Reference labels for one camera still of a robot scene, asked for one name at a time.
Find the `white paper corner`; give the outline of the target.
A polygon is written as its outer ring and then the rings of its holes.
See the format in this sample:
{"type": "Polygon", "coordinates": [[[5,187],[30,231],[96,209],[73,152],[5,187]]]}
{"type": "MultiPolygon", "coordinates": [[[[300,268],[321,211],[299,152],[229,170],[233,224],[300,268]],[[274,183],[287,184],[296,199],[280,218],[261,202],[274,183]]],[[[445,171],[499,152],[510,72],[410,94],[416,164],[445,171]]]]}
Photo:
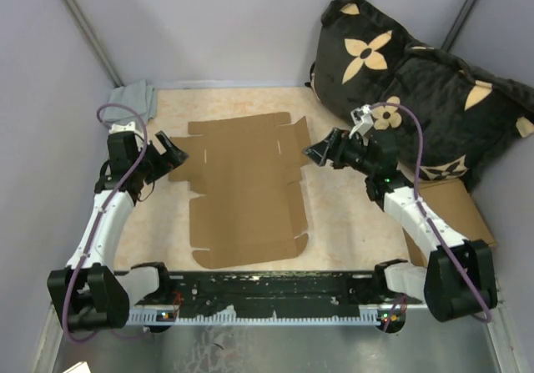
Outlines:
{"type": "Polygon", "coordinates": [[[91,373],[91,370],[87,361],[80,361],[64,370],[63,373],[91,373]]]}

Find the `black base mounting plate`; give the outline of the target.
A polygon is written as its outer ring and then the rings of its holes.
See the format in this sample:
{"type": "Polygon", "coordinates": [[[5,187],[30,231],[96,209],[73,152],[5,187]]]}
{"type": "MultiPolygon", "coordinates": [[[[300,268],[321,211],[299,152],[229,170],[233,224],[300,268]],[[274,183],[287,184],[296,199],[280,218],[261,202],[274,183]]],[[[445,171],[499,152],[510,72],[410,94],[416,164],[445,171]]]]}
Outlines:
{"type": "Polygon", "coordinates": [[[363,305],[398,297],[370,270],[174,271],[166,288],[139,306],[167,305],[181,318],[232,307],[239,318],[355,318],[363,305]]]}

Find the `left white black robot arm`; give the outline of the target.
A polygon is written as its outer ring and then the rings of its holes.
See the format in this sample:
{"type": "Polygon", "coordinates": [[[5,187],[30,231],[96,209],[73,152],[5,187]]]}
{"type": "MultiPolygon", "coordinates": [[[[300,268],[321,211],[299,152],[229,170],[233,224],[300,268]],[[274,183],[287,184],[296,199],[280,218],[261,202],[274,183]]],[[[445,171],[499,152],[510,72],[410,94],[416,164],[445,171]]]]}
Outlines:
{"type": "Polygon", "coordinates": [[[136,129],[108,136],[108,158],[94,187],[86,230],[66,266],[47,279],[54,309],[68,334],[122,328],[136,304],[143,300],[162,304],[173,294],[174,285],[162,262],[135,265],[124,275],[116,275],[112,267],[124,226],[144,186],[154,185],[188,158],[164,132],[155,136],[164,147],[162,153],[136,129]]]}

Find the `large flat cardboard box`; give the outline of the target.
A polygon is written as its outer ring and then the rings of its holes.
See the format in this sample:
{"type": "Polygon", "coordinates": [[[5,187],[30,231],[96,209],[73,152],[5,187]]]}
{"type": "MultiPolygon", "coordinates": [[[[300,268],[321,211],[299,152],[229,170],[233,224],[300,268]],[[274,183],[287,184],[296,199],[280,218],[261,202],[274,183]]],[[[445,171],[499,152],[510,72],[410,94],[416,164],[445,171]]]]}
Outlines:
{"type": "Polygon", "coordinates": [[[427,205],[455,231],[470,240],[482,239],[490,247],[497,246],[462,181],[422,181],[419,183],[419,193],[427,205]]]}

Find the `brown cardboard box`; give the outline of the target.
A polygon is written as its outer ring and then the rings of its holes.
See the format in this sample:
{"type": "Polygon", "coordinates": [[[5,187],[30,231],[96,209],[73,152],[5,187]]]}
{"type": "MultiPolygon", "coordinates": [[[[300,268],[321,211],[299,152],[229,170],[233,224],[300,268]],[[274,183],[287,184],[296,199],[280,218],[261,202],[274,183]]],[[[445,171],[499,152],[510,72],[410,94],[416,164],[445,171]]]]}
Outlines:
{"type": "Polygon", "coordinates": [[[306,118],[287,112],[191,122],[173,144],[188,154],[169,174],[187,181],[189,242],[206,269],[300,256],[308,243],[301,188],[306,118]]]}

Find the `black floral plush cushion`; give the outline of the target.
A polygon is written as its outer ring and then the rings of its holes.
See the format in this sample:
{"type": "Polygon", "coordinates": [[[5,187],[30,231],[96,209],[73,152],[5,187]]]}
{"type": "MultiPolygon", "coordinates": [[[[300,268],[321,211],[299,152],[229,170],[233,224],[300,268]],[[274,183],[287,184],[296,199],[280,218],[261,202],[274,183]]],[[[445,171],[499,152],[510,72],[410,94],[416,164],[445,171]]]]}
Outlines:
{"type": "Polygon", "coordinates": [[[473,187],[483,170],[533,133],[533,91],[414,38],[366,0],[333,0],[310,88],[350,121],[369,104],[374,135],[395,135],[400,161],[424,180],[473,187]]]}

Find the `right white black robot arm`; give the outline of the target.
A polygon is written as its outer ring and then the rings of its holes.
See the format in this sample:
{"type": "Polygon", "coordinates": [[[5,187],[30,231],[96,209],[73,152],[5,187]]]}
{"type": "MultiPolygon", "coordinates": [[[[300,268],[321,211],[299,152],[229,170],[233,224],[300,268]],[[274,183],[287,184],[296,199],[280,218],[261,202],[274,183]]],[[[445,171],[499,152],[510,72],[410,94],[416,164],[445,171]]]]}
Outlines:
{"type": "Polygon", "coordinates": [[[303,153],[320,167],[330,164],[364,174],[370,201],[399,223],[426,257],[424,267],[401,259],[378,264],[371,284],[378,301],[390,303],[406,295],[424,302],[440,322],[468,315],[491,322],[497,290],[490,247],[481,239],[469,240],[431,209],[398,169],[394,139],[365,141],[334,128],[303,153]]]}

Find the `grey folded cloth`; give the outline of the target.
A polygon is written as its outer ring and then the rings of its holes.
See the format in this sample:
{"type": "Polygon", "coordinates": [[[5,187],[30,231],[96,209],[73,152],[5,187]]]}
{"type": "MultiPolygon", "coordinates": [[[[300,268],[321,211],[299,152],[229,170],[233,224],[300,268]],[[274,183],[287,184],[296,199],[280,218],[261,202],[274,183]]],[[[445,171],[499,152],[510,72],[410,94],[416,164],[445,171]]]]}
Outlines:
{"type": "MultiPolygon", "coordinates": [[[[157,91],[146,80],[114,89],[108,102],[131,108],[145,123],[157,115],[157,91]]],[[[118,124],[127,124],[137,120],[128,110],[117,107],[106,108],[102,112],[102,118],[106,123],[118,124]]]]}

